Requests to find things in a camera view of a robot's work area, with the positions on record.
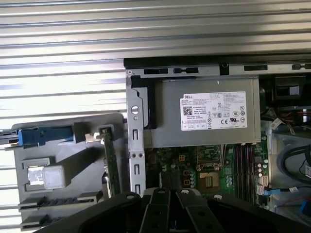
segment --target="barcode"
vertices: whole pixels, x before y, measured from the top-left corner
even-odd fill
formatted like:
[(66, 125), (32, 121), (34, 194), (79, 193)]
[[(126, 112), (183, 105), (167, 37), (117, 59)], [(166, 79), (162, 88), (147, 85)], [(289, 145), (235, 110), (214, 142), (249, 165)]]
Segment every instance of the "barcode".
[(184, 107), (184, 116), (192, 116), (192, 107)]

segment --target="green circuit board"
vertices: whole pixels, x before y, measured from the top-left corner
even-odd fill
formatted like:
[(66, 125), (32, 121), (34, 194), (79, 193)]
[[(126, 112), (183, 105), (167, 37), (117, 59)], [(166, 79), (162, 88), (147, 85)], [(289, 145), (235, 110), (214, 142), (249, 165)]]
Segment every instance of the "green circuit board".
[(195, 188), (203, 197), (226, 193), (261, 203), (257, 186), (260, 177), (268, 177), (265, 135), (255, 145), (158, 148), (145, 153), (147, 188), (159, 185), (161, 171), (178, 170), (182, 187)]

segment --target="black plastic part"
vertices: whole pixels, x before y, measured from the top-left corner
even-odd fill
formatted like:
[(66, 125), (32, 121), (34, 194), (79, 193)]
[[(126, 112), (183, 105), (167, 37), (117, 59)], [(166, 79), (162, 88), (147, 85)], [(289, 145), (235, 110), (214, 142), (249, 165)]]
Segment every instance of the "black plastic part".
[(126, 213), (135, 210), (137, 204), (140, 204), (138, 194), (122, 193), (42, 228), (37, 233), (89, 233), (103, 228), (126, 232)]
[(169, 231), (171, 192), (157, 188), (153, 191), (142, 220), (140, 233)]
[[(172, 77), (161, 78), (141, 78), (140, 76), (132, 76), (132, 88), (146, 87), (148, 99), (148, 125), (144, 129), (156, 129), (156, 83), (163, 80), (172, 79)], [(196, 79), (195, 76), (174, 77), (174, 79)]]
[(160, 187), (169, 190), (179, 190), (182, 188), (179, 171), (160, 172)]
[(292, 70), (300, 70), (300, 69), (301, 69), (301, 65), (300, 64), (292, 65)]
[(261, 196), (261, 195), (259, 195), (258, 196), (258, 203), (260, 204), (260, 205), (268, 205), (268, 197), (267, 196)]
[(304, 68), (305, 68), (305, 69), (311, 69), (311, 64), (310, 64), (310, 63), (309, 63), (309, 64), (305, 64), (305, 65), (304, 65)]
[(258, 70), (268, 70), (268, 66), (267, 65), (244, 66), (244, 71), (258, 71)]
[(310, 52), (301, 53), (265, 53), (265, 54), (234, 54), (234, 55), (210, 55), (210, 56), (176, 56), (176, 57), (147, 57), (125, 58), (123, 61), (126, 69), (165, 67), (165, 66), (199, 66), (222, 63), (265, 63), (265, 62), (290, 62), (311, 61)]
[(169, 69), (159, 68), (159, 69), (144, 69), (144, 74), (168, 74)]
[(219, 64), (219, 75), (229, 75), (229, 64), (228, 63), (220, 63)]
[(207, 205), (207, 201), (191, 189), (176, 192), (180, 204), (185, 209), (198, 233), (224, 233), (225, 230)]
[(186, 69), (174, 68), (173, 72), (174, 74), (181, 74), (183, 72), (185, 72), (186, 74), (197, 74), (199, 73), (199, 68), (198, 67), (189, 67)]

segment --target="power supply label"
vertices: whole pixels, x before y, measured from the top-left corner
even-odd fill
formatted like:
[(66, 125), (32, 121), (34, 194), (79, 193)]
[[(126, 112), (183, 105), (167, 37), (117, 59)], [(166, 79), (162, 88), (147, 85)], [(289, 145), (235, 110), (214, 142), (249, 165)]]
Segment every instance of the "power supply label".
[(182, 131), (246, 128), (246, 93), (184, 94), (180, 118)]

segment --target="corrugated metal surface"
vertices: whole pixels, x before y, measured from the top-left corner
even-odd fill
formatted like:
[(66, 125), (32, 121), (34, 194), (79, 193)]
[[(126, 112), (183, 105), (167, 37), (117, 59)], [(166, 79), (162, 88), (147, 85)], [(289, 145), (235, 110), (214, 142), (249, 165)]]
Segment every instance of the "corrugated metal surface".
[[(125, 114), (124, 57), (304, 50), (310, 29), (309, 0), (1, 0), (0, 129)], [(2, 209), (18, 203), (5, 169)], [(20, 217), (6, 211), (11, 228)]]

